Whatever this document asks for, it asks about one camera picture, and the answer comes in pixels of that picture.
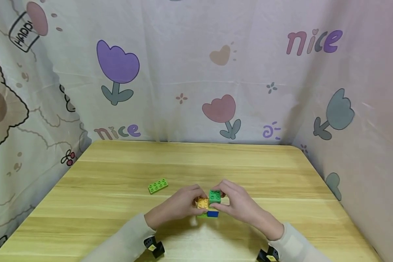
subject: printed fabric backdrop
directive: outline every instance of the printed fabric backdrop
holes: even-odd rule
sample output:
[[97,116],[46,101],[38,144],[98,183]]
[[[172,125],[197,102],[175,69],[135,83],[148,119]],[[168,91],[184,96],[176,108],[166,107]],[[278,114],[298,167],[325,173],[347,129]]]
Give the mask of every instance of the printed fabric backdrop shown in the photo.
[[0,246],[100,139],[292,144],[393,262],[393,0],[0,0]]

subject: blue lego brick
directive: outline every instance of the blue lego brick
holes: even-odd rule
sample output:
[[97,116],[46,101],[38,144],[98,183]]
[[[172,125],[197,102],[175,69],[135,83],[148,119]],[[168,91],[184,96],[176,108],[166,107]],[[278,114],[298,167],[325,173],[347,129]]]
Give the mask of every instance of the blue lego brick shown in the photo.
[[218,211],[211,211],[211,210],[208,210],[208,212],[207,212],[207,217],[209,217],[209,218],[218,218]]

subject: sleeve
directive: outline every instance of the sleeve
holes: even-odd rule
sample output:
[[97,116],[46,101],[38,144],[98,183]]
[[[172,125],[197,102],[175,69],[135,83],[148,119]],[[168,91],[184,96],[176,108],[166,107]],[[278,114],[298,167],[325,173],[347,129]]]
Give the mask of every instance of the sleeve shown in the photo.
[[144,215],[139,214],[88,254],[82,262],[133,262],[145,251],[144,240],[155,233],[147,225]]
[[280,262],[331,262],[289,223],[284,224],[281,239],[269,245],[278,252]]

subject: wood grain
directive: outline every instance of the wood grain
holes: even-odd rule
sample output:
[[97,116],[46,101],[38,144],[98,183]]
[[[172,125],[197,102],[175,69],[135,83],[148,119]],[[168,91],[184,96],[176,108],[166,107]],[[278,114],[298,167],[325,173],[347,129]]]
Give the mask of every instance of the wood grain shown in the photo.
[[[147,186],[169,187],[150,195]],[[342,206],[302,152],[290,146],[96,141],[0,249],[0,262],[74,262],[179,188],[227,178],[293,224],[333,262],[376,262]],[[160,261],[255,261],[267,243],[225,214],[164,225]],[[138,261],[154,261],[145,252]]]

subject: wrist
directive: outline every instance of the wrist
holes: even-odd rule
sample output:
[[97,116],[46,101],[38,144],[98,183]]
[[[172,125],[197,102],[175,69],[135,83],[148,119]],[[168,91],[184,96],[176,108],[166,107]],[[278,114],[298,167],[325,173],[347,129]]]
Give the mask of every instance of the wrist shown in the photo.
[[157,230],[162,224],[166,223],[166,216],[164,216],[163,212],[158,209],[158,207],[153,208],[149,212],[144,215],[144,219],[147,225],[153,229]]
[[262,232],[271,241],[279,240],[284,235],[284,225],[265,210],[260,212],[252,226]]

